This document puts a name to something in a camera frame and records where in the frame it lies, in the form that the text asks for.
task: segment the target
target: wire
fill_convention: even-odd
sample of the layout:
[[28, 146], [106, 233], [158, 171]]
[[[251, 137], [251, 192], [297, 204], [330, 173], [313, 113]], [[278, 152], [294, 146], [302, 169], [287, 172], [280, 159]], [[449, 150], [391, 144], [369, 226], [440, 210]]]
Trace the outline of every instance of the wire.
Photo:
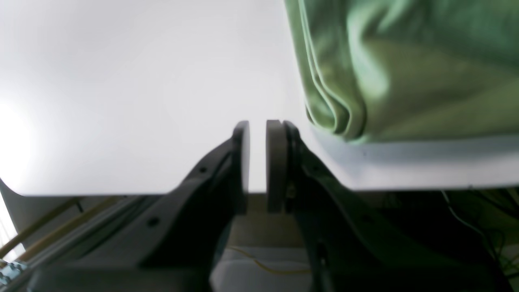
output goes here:
[[479, 235], [485, 237], [485, 234], [477, 229], [476, 227], [468, 224], [466, 221], [464, 221], [463, 219], [461, 219], [460, 217], [458, 217], [458, 215], [456, 214], [456, 212], [454, 212], [454, 209], [452, 208], [452, 205], [450, 204], [450, 199], [449, 199], [449, 196], [447, 195], [447, 193], [445, 191], [442, 191], [442, 195], [443, 195], [443, 198], [445, 199], [445, 201], [447, 202], [447, 207], [449, 208], [449, 211], [450, 213], [454, 216], [454, 218], [456, 218], [461, 224], [465, 225], [466, 227], [474, 230], [475, 232], [477, 232]]
[[244, 250], [241, 250], [239, 248], [236, 248], [236, 247], [232, 247], [232, 246], [228, 246], [227, 247], [228, 249], [232, 249], [234, 251], [237, 251], [239, 253], [241, 253], [242, 255], [252, 259], [254, 261], [254, 263], [256, 263], [256, 265], [258, 265], [258, 267], [260, 267], [261, 269], [269, 272], [269, 273], [272, 273], [272, 274], [277, 274], [277, 275], [293, 275], [293, 274], [309, 274], [312, 272], [312, 270], [294, 270], [294, 271], [279, 271], [279, 270], [274, 270], [274, 269], [271, 269], [269, 267], [267, 267], [266, 265], [260, 263], [258, 260], [256, 260], [256, 258], [254, 258], [250, 253], [244, 251]]
[[483, 231], [481, 231], [480, 229], [472, 226], [471, 224], [468, 224], [466, 221], [461, 219], [456, 214], [454, 209], [452, 208], [452, 205], [450, 203], [450, 199], [449, 199], [449, 196], [447, 195], [447, 193], [445, 191], [441, 191], [441, 192], [442, 192], [443, 198], [447, 202], [447, 207], [449, 208], [449, 210], [452, 213], [452, 215], [454, 216], [454, 218], [456, 218], [461, 224], [463, 224], [466, 227], [474, 230], [476, 233], [481, 235], [481, 237], [483, 237], [487, 241], [488, 249], [490, 249], [490, 252], [492, 253], [492, 256], [494, 257], [494, 260], [496, 261], [497, 265], [501, 268], [501, 262], [499, 261], [499, 254], [496, 252], [496, 249], [495, 249], [494, 244], [493, 244], [492, 240], [490, 239], [490, 237], [487, 234], [485, 234]]

